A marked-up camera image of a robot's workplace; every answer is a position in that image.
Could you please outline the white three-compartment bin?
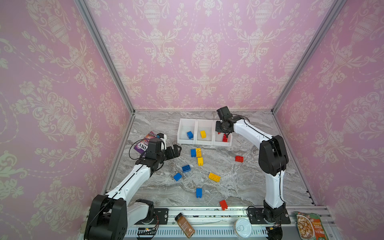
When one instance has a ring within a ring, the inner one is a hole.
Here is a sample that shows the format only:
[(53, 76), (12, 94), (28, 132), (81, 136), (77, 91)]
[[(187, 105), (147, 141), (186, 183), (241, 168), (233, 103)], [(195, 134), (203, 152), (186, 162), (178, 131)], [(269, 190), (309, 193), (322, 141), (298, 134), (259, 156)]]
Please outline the white three-compartment bin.
[(231, 147), (232, 136), (224, 141), (224, 133), (216, 132), (215, 120), (180, 119), (177, 143), (185, 145), (205, 145), (215, 147)]

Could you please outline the red square lego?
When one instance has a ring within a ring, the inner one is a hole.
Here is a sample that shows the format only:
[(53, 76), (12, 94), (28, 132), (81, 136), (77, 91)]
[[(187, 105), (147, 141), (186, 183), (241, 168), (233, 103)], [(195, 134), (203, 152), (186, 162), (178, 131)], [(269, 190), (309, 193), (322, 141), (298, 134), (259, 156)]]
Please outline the red square lego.
[(244, 162), (244, 157), (242, 157), (242, 156), (236, 156), (236, 157), (235, 157), (235, 161), (236, 161), (236, 162), (239, 162), (239, 163), (243, 163), (243, 162)]

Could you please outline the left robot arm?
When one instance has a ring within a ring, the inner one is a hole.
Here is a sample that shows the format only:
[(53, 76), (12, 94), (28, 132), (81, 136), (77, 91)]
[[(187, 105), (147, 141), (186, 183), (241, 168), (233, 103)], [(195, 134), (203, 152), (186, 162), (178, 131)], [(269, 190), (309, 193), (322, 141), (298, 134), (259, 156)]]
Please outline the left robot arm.
[(155, 215), (152, 201), (139, 199), (133, 205), (129, 203), (165, 161), (180, 156), (182, 147), (168, 147), (166, 139), (165, 135), (149, 139), (147, 149), (135, 159), (134, 167), (124, 180), (105, 195), (93, 199), (83, 236), (85, 240), (122, 240), (134, 224), (152, 221)]

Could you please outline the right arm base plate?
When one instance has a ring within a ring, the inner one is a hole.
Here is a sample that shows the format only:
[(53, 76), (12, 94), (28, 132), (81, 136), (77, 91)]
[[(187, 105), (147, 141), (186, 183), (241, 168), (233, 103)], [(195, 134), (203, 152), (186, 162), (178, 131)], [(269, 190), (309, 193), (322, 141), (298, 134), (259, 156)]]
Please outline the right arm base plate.
[(246, 214), (249, 221), (253, 225), (288, 225), (291, 224), (291, 219), (287, 210), (284, 210), (280, 215), (274, 215), (271, 210), (265, 208), (256, 208), (249, 206), (246, 209)]

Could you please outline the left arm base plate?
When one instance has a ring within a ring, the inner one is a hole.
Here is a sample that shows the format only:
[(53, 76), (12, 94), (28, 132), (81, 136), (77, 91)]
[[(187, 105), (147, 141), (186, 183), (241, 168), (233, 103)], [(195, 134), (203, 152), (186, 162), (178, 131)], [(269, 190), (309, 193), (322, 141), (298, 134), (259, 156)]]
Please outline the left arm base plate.
[(136, 225), (167, 225), (169, 219), (169, 209), (168, 208), (155, 208), (153, 217), (151, 220), (141, 220), (136, 223)]

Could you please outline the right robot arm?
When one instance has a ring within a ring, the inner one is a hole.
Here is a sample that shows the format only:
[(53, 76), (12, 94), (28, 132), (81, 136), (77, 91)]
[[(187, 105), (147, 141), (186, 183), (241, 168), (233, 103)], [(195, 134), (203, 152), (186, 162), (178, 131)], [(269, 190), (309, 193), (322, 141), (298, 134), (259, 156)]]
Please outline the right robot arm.
[(266, 177), (266, 196), (263, 215), (269, 223), (282, 223), (286, 215), (283, 197), (283, 181), (289, 158), (284, 139), (280, 135), (267, 134), (254, 127), (247, 118), (217, 111), (219, 121), (216, 132), (243, 136), (259, 149), (259, 166)]

